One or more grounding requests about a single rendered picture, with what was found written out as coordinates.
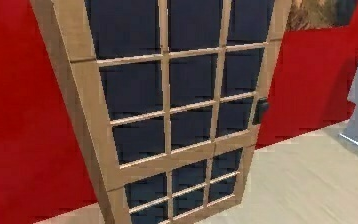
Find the brown framed wall picture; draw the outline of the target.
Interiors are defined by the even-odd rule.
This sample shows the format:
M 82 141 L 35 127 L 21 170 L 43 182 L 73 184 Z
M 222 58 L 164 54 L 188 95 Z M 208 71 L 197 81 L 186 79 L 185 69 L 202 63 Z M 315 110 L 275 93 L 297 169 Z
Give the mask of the brown framed wall picture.
M 325 29 L 350 23 L 358 0 L 292 0 L 287 31 Z

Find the wooden glazed room door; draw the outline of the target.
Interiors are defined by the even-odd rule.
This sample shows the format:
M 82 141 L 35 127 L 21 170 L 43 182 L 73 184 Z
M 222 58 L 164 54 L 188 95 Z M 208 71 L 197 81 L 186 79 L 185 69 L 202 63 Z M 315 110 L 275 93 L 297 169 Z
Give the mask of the wooden glazed room door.
M 104 224 L 240 204 L 292 0 L 30 0 Z

